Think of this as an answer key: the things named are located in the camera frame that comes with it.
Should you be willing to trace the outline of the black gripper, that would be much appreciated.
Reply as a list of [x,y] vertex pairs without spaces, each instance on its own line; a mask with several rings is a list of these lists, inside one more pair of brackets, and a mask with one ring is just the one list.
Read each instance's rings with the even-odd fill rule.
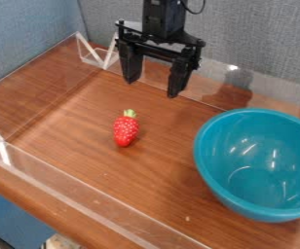
[[200,67],[205,41],[184,30],[169,37],[157,36],[145,32],[143,24],[136,21],[121,19],[117,21],[117,27],[117,48],[127,82],[132,84],[140,79],[144,56],[155,57],[173,64],[168,97],[177,97],[185,90],[192,70]]

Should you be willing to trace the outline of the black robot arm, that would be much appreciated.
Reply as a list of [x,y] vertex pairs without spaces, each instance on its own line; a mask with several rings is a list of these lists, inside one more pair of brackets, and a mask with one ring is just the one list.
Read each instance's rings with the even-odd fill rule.
[[200,68],[201,52],[207,47],[203,39],[184,30],[187,13],[199,15],[188,8],[188,0],[144,0],[143,22],[120,19],[117,48],[124,77],[129,84],[143,73],[144,56],[173,64],[169,76],[168,97],[175,98],[185,90],[192,72]]

